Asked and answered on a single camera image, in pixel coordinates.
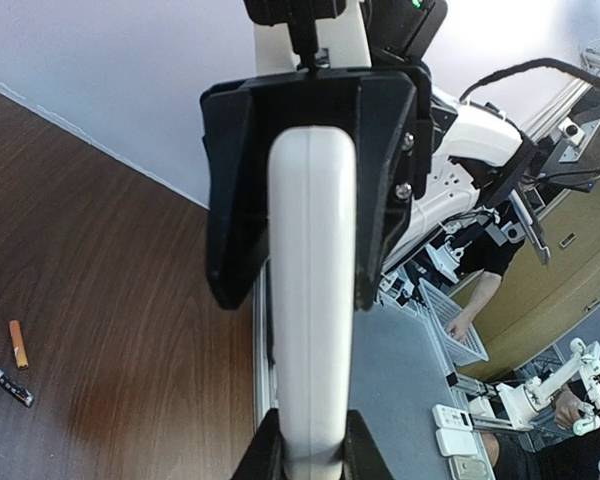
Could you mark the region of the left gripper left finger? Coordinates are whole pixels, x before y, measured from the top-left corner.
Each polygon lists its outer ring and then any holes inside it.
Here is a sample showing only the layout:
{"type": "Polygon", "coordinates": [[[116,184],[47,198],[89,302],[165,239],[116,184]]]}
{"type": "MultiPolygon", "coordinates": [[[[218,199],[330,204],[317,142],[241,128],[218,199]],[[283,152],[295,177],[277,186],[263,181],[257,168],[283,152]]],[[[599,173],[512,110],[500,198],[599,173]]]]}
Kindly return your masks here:
{"type": "Polygon", "coordinates": [[[240,460],[232,480],[281,480],[283,439],[280,434],[279,410],[268,410],[240,460]]]}

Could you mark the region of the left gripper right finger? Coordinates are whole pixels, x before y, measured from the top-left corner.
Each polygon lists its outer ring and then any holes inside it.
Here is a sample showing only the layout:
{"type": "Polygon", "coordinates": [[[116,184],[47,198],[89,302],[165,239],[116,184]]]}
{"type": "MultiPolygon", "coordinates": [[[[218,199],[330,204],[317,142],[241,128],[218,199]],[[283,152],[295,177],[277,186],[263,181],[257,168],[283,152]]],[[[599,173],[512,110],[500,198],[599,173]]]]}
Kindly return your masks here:
{"type": "Polygon", "coordinates": [[[357,410],[347,412],[343,455],[343,479],[393,478],[366,422],[357,410]]]}

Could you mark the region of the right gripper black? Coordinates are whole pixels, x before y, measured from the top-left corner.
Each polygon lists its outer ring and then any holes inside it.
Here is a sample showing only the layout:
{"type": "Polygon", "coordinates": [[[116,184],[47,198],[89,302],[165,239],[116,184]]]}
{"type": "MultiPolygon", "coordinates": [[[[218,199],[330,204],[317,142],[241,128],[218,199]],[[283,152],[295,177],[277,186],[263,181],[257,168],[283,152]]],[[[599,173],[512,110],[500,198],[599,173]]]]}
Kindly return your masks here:
{"type": "Polygon", "coordinates": [[[432,85],[422,67],[327,69],[220,83],[200,97],[210,172],[206,275],[219,306],[245,301],[268,254],[267,160],[288,128],[337,127],[357,149],[354,308],[371,308],[389,253],[423,197],[433,153],[432,85]]]}

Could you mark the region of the white remote control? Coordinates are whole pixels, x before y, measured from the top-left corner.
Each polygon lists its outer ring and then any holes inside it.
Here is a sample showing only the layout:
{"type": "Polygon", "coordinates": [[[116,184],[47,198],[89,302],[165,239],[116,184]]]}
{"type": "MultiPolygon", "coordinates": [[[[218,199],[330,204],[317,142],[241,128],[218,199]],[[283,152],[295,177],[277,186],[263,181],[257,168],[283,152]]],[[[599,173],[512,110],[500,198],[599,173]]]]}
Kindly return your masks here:
{"type": "Polygon", "coordinates": [[[343,474],[352,344],[356,152],[336,127],[290,128],[269,154],[269,243],[283,471],[343,474]]]}

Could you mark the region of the orange AAA battery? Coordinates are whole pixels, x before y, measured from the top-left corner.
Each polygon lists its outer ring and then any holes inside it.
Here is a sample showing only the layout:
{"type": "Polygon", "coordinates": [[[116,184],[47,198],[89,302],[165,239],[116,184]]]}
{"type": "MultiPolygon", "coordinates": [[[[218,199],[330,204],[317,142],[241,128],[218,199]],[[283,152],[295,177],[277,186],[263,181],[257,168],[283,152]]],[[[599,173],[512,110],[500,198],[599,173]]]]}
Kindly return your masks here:
{"type": "Polygon", "coordinates": [[[8,326],[16,366],[20,370],[28,369],[29,361],[24,345],[24,339],[21,331],[20,322],[18,320],[11,320],[8,323],[8,326]]]}

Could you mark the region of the black AAA battery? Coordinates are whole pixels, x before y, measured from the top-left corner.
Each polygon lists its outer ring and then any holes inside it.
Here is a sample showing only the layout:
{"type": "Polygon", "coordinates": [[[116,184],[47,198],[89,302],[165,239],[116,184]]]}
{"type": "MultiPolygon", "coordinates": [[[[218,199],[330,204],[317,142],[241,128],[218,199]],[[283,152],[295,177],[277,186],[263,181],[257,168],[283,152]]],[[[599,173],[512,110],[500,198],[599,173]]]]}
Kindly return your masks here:
{"type": "Polygon", "coordinates": [[[0,387],[12,397],[31,408],[34,404],[34,396],[26,388],[17,385],[3,370],[0,369],[0,387]]]}

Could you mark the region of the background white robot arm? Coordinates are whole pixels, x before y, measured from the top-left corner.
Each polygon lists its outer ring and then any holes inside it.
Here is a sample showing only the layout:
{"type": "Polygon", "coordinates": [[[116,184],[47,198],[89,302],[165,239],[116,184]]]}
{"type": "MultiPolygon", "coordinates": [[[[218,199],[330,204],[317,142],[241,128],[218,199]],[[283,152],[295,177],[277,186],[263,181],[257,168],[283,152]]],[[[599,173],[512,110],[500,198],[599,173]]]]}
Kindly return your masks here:
{"type": "Polygon", "coordinates": [[[351,406],[362,414],[394,479],[491,479],[483,431],[518,434],[579,377],[588,397],[573,426],[585,435],[600,426],[600,345],[571,342],[572,355],[546,379],[491,386],[457,373],[431,333],[404,345],[382,338],[353,347],[351,406]]]}

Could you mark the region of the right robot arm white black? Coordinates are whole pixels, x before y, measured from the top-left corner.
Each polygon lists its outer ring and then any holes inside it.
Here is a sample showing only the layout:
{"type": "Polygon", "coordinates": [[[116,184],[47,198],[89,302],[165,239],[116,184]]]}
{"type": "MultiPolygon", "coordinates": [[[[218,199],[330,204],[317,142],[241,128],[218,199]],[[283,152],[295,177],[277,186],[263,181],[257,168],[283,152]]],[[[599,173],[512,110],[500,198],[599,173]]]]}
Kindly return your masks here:
{"type": "Polygon", "coordinates": [[[238,308],[276,295],[364,310],[395,254],[497,206],[537,147],[495,109],[437,90],[422,56],[441,1],[248,1],[254,77],[200,98],[206,276],[238,308]]]}

